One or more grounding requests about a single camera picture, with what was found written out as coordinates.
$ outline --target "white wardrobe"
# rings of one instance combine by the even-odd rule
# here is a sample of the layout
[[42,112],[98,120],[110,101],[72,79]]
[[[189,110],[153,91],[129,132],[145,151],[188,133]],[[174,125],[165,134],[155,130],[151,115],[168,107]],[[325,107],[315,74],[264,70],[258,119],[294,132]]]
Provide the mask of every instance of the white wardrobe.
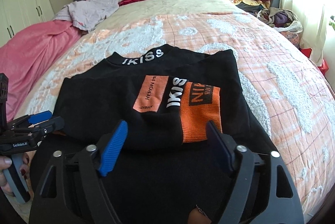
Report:
[[53,16],[49,0],[0,0],[0,47],[24,28]]

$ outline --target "metal screw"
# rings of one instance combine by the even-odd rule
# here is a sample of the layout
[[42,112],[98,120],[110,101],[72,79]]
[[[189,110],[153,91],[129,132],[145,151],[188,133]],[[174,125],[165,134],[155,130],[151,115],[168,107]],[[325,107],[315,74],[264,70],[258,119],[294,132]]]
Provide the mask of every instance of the metal screw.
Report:
[[246,152],[247,151],[247,148],[244,145],[238,145],[236,148],[240,152]]
[[87,147],[86,147],[86,150],[88,151],[88,152],[93,152],[93,151],[95,151],[97,149],[97,146],[96,145],[88,145]]
[[272,157],[275,157],[275,158],[279,158],[279,157],[280,157],[280,154],[279,154],[279,152],[277,152],[277,151],[271,151],[271,156],[272,156]]
[[62,152],[60,150],[57,150],[53,153],[53,156],[56,158],[60,157],[61,155],[62,155]]

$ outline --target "black door handle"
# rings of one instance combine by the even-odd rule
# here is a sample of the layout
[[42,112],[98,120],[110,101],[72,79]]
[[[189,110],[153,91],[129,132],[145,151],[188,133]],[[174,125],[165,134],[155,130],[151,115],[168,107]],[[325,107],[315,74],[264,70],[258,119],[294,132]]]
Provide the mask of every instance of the black door handle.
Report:
[[8,31],[8,33],[9,33],[9,35],[10,35],[10,38],[12,38],[12,35],[11,35],[11,33],[10,33],[10,31],[9,31],[9,29],[7,28],[7,31]]
[[14,35],[15,35],[15,34],[14,34],[14,31],[13,31],[13,28],[12,28],[12,26],[11,26],[11,25],[10,25],[9,27],[11,28],[11,30],[12,30],[12,33],[13,33],[13,37],[14,37]]

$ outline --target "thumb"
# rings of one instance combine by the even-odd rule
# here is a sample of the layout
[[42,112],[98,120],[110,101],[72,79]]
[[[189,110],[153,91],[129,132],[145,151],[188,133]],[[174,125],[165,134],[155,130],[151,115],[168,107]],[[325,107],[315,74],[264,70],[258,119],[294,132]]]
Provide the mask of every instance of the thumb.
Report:
[[10,158],[0,156],[0,170],[9,168],[12,165],[12,160]]

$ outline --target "bed sheet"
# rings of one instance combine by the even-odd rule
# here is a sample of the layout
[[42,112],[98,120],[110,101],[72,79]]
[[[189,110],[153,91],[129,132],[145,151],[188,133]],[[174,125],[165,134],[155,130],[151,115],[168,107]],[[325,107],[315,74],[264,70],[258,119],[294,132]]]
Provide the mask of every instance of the bed sheet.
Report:
[[312,211],[335,181],[334,93],[317,67],[226,0],[148,0],[124,7],[45,73],[17,116],[53,111],[65,77],[114,51],[133,58],[165,43],[208,54],[232,49],[247,103],[281,153],[304,213]]

